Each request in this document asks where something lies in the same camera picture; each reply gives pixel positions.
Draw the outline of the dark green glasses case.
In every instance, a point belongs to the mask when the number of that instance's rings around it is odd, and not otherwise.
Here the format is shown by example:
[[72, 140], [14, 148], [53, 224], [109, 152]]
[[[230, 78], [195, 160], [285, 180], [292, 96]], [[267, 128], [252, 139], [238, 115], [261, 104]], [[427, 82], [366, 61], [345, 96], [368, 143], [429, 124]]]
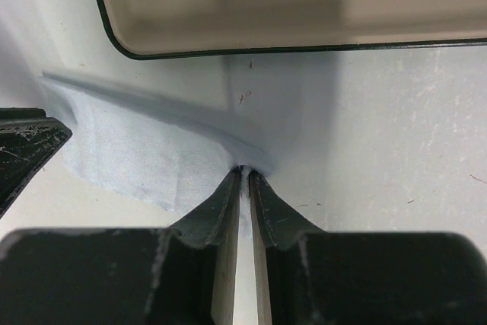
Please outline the dark green glasses case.
[[131, 59], [479, 45], [486, 0], [96, 0]]

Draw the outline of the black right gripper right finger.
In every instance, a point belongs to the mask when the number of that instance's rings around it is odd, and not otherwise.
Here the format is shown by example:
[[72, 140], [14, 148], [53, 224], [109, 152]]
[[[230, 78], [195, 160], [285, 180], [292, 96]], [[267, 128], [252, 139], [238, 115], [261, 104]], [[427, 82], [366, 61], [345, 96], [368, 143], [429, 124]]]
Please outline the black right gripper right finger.
[[249, 174], [261, 324], [484, 324], [486, 263], [448, 232], [328, 232]]

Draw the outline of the light blue cleaning cloth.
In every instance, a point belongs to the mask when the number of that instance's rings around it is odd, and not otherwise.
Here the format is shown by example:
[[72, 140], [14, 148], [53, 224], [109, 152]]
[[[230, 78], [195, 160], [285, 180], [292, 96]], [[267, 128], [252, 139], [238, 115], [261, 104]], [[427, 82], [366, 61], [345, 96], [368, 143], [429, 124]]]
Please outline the light blue cleaning cloth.
[[180, 214], [235, 167], [285, 199], [323, 180], [336, 112], [332, 53], [156, 62], [134, 86], [46, 72], [49, 112], [73, 132], [63, 158], [77, 177]]

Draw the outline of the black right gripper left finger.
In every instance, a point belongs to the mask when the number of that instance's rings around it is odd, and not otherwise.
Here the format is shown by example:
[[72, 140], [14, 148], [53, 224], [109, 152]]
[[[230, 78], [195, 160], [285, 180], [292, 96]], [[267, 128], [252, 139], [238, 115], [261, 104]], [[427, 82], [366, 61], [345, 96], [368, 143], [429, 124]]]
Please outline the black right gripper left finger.
[[3, 324], [230, 324], [240, 170], [166, 228], [31, 228], [1, 243]]

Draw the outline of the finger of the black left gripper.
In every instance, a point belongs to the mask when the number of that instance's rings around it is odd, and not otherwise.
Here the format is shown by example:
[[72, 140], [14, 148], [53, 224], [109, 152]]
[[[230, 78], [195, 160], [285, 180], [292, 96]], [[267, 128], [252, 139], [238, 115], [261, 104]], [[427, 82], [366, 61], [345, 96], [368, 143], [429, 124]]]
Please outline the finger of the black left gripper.
[[1, 109], [2, 215], [71, 137], [70, 128], [43, 109]]

